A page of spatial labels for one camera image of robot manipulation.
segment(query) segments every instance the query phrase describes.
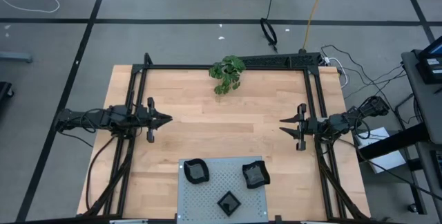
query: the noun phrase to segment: desk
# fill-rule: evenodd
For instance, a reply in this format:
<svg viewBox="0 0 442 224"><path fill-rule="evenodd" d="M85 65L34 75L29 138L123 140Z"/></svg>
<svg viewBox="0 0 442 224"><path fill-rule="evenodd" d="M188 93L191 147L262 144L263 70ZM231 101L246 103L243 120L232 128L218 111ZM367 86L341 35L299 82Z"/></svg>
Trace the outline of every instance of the desk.
<svg viewBox="0 0 442 224"><path fill-rule="evenodd" d="M130 71L131 66L114 67L104 107L124 104ZM320 68L320 78L327 112L345 111L336 68ZM146 141L146 130L135 141L123 217L174 218L180 158L262 156L271 176L271 184L265 186L269 218L281 215L284 220L325 221L313 140L306 137L307 150L296 151L296 141L279 129L294 128L279 120L293 117L296 107L307 103L303 73L245 71L241 87L224 96L215 96L217 83L206 70L148 71L143 104L147 104L147 97L153 97L155 108L172 115L173 121L155 132L155 143ZM352 140L350 135L343 138ZM98 131L92 157L109 139L109 132ZM115 145L115 141L111 143L94 164L91 202L108 184ZM341 185L369 216L354 148L342 142L334 148ZM115 212L118 193L117 188L111 213ZM78 213L85 211L83 190Z"/></svg>
<svg viewBox="0 0 442 224"><path fill-rule="evenodd" d="M364 147L361 149L361 153L365 158L371 159L413 144L416 145L419 159L413 160L413 165L410 167L410 170L423 169L430 191L438 196L442 196L439 179L437 178L434 164L430 157L431 150L442 150L442 129L440 121L442 114L442 93L434 94L441 85L427 85L423 82L422 77L416 69L416 64L419 61L414 52L403 53L401 57L413 94L417 100L419 110L422 113L423 122L380 142ZM420 212L426 214L422 198L417 196L418 193L420 194L420 192L416 190L413 191L418 211L419 208L421 208ZM442 202L434 199L434 204L436 205L439 219L442 220Z"/></svg>

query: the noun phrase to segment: yellow cable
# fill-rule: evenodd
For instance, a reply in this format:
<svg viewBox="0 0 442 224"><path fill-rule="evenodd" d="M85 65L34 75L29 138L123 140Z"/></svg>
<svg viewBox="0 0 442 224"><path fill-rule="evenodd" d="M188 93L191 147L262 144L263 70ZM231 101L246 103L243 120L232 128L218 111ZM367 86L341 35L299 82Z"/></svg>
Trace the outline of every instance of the yellow cable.
<svg viewBox="0 0 442 224"><path fill-rule="evenodd" d="M318 5L319 0L315 1L315 4L313 5L313 9L311 9L309 22L307 23L307 31L305 32L305 39L304 44L302 45L302 49L305 49L305 45L307 44L307 41L309 40L309 31L310 31L310 22L313 18L313 14L315 13L316 6Z"/></svg>

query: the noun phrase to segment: black metal frame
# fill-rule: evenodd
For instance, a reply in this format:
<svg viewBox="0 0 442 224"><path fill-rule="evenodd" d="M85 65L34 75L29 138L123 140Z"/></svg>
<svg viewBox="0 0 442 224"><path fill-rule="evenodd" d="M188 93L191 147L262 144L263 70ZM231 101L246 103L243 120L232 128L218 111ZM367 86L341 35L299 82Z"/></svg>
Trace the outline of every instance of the black metal frame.
<svg viewBox="0 0 442 224"><path fill-rule="evenodd" d="M144 57L145 64L133 64L132 70L131 70L131 78L129 79L129 85L126 95L126 102L125 105L128 107L128 112L132 111L133 108L133 100L135 95L135 79L139 73L141 73L141 80L140 80L140 86L138 88L138 94L136 98L135 103L135 109L141 106L142 99L143 99L143 92L144 92L144 86L146 84L146 76L147 72L150 69L186 69L186 70L208 70L212 67L212 65L154 65L150 59L150 57L145 54ZM247 70L259 70L259 71L302 71L305 79L305 87L307 92L307 101L309 105L310 110L310 116L316 117L316 110L315 110L315 104L314 104L314 97L313 92L311 89L311 80L310 75L313 75L315 79L315 85L316 85L316 91L318 94L318 102L320 107L320 114L321 117L326 118L327 112L325 109L325 100L323 96L323 90L322 85L320 82L319 77L319 69L317 65L306 65L306 66L292 66L291 62L286 62L286 65L282 66L247 66ZM115 157L113 160L113 166L110 173L110 178L114 178L115 174L118 171L119 162L122 156L122 147L124 145L124 141L128 140L128 149L126 153L126 158L132 160L133 157L133 148L135 146L135 133L136 129L131 129L129 131L132 133L132 135L123 136L121 135L118 138L118 143L115 148ZM318 140L315 140L315 150L316 150L316 156L318 160L318 166L321 168L325 164L325 159L323 158L323 149L321 147L321 144L318 142ZM332 185L335 187L336 183L339 186L339 176L338 176L338 168L336 164L336 157L334 154L333 146L331 144L327 145L327 148L329 151L327 152L329 154L329 163L330 168L329 172L333 175L335 180L335 185ZM128 177L130 174L130 166L131 163L128 164L128 169L126 170L126 173L122 177L122 186L120 189L119 194L119 200L118 200L118 206L117 206L117 213L116 214L110 214L111 212L111 203L112 203L112 197L113 193L108 197L107 201L104 204L104 211L103 215L101 216L78 216L76 218L63 218L63 219L53 219L53 220L43 220L43 221L29 221L27 223L38 223L38 224L47 224L47 223L109 223L110 220L118 220L122 219L122 214L124 211L124 203L126 200L126 191L128 187ZM372 221L372 220L363 220L363 219L348 219L346 216L346 209L345 205L343 204L343 200L341 199L340 195L336 191L336 200L338 203L338 211L339 211L339 218L334 217L333 209L332 209L332 202L330 200L329 195L329 187L327 182L327 177L325 175L325 172L323 170L320 170L320 180L321 180L321 187L323 191L323 198L324 198L324 206L325 206L325 213L327 216L327 220L329 222L333 223L384 223L384 222L378 222L378 221ZM176 215L175 219L149 219L149 223L176 223ZM300 221L283 221L281 219L281 216L276 216L276 221L269 221L269 223L300 223Z"/></svg>

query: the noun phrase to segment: wooden table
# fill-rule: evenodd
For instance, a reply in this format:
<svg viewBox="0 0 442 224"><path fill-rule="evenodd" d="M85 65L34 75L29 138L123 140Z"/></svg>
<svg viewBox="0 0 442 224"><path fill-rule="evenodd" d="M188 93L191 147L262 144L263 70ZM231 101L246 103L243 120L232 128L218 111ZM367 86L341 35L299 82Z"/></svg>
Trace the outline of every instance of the wooden table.
<svg viewBox="0 0 442 224"><path fill-rule="evenodd" d="M105 108L124 104L130 71L131 66L114 67ZM336 68L321 67L320 79L328 114L345 111ZM296 128L279 120L293 117L296 107L307 103L303 73L245 71L241 75L241 87L224 96L213 92L217 83L205 70L148 71L144 105L147 97L153 97L155 108L172 115L173 121L155 132L153 144L146 141L146 130L137 138L124 218L174 218L180 158L262 156L271 176L271 184L265 186L269 218L273 220L275 215L281 215L286 221L326 220L312 138L306 137L307 150L296 151L297 141L279 129ZM320 115L315 93L314 98L317 115ZM352 142L350 135L343 138ZM109 139L108 131L98 132L92 157ZM91 203L108 184L116 143L106 148L94 164ZM336 142L334 148L341 185L369 216L354 148L343 142ZM116 211L118 187L111 213ZM338 216L334 190L330 195L334 216ZM78 213L85 211L83 190Z"/></svg>

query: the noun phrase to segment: gray pegboard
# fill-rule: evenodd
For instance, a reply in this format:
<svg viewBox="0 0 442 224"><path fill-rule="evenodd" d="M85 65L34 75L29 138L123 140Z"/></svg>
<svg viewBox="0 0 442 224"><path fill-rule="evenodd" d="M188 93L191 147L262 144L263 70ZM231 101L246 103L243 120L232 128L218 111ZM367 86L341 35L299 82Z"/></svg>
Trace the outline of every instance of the gray pegboard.
<svg viewBox="0 0 442 224"><path fill-rule="evenodd" d="M247 189L242 165L262 160L260 156L241 158L202 158L209 168L209 182L191 184L184 175L184 161L179 162L178 224L261 223L268 222L265 187ZM228 192L241 206L227 216L217 202Z"/></svg>

